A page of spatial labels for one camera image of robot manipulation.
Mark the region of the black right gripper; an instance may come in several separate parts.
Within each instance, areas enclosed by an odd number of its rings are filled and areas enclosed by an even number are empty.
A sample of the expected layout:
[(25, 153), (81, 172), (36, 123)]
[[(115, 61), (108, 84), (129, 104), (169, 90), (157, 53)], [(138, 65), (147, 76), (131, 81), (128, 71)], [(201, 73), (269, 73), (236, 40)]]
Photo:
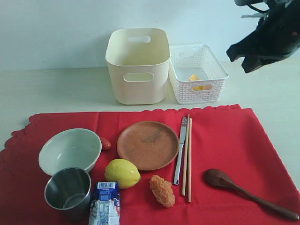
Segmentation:
[(298, 0), (264, 0), (269, 9), (251, 9), (263, 14), (250, 35), (231, 45), (226, 54), (231, 62), (245, 57), (245, 73), (290, 57), (300, 46), (300, 2)]

